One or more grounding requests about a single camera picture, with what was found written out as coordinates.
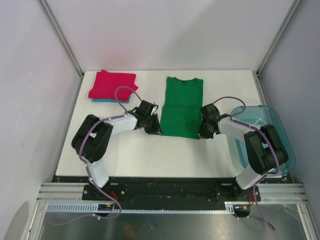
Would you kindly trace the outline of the green t shirt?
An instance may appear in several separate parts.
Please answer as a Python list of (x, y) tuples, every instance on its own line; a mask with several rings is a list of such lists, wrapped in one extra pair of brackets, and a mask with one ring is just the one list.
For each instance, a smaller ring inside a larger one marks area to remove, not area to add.
[(202, 122), (204, 80), (167, 77), (160, 128), (168, 137), (197, 140)]

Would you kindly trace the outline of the red t shirt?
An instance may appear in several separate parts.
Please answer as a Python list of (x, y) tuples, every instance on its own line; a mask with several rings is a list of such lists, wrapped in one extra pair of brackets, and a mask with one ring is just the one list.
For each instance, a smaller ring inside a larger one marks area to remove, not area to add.
[(115, 91), (118, 87), (129, 87), (136, 91), (136, 74), (98, 71), (92, 89), (88, 93), (90, 99), (115, 100)]

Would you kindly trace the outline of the blue t shirt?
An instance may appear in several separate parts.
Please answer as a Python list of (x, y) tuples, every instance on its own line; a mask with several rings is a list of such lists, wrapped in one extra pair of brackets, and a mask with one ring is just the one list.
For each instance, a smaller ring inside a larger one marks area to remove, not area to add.
[(95, 103), (121, 103), (121, 104), (128, 104), (130, 102), (131, 96), (129, 96), (127, 99), (108, 99), (108, 98), (95, 98), (92, 99), (92, 102)]

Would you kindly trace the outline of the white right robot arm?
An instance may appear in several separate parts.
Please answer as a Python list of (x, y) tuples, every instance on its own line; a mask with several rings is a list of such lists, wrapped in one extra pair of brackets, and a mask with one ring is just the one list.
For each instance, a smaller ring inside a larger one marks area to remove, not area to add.
[(231, 196), (242, 201), (249, 188), (267, 174), (276, 174), (280, 166), (289, 160), (289, 154), (276, 130), (267, 124), (256, 126), (232, 118), (228, 114), (203, 114), (198, 130), (201, 139), (213, 139), (214, 135), (233, 137), (245, 144), (248, 166), (235, 177), (236, 185), (230, 188)]

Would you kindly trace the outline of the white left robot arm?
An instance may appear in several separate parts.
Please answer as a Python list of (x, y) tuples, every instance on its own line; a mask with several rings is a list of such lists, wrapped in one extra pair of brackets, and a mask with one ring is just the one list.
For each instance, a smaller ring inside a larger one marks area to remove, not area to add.
[(111, 193), (103, 162), (111, 136), (137, 129), (144, 129), (148, 135), (161, 135), (158, 114), (141, 116), (128, 112), (107, 118), (89, 114), (73, 137), (71, 146), (84, 163), (89, 181), (94, 185), (93, 194), (98, 199), (105, 200)]

